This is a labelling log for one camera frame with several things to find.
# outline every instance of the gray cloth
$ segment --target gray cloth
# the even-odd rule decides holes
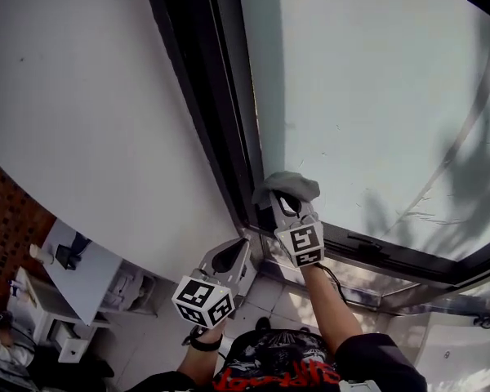
[[[319,184],[315,180],[304,178],[300,173],[278,171],[270,175],[252,195],[252,202],[265,209],[270,205],[269,193],[278,190],[290,194],[305,202],[311,202],[319,196]]]

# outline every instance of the fiducial marker cube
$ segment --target fiducial marker cube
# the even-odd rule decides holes
[[[312,265],[325,257],[321,222],[274,233],[295,267]]]
[[[172,302],[186,321],[214,328],[234,310],[228,287],[184,276],[172,295]]]

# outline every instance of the window frame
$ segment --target window frame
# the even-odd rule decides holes
[[[468,1],[490,15],[490,0]],[[272,208],[260,210],[252,204],[264,175],[240,0],[149,2],[234,224],[273,238]],[[462,261],[450,261],[325,222],[323,226],[327,257],[425,285],[421,289],[430,296],[423,298],[490,278],[490,243]]]

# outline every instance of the brick wall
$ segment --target brick wall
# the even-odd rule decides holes
[[[29,255],[29,245],[41,247],[55,219],[0,168],[0,310],[9,297],[7,281],[15,277],[19,266],[49,280]]]

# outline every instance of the black wristband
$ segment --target black wristband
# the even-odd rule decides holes
[[[191,338],[190,344],[193,346],[194,349],[199,351],[216,351],[220,348],[221,340],[223,340],[223,334],[221,335],[220,340],[213,343],[201,343],[196,338]]]

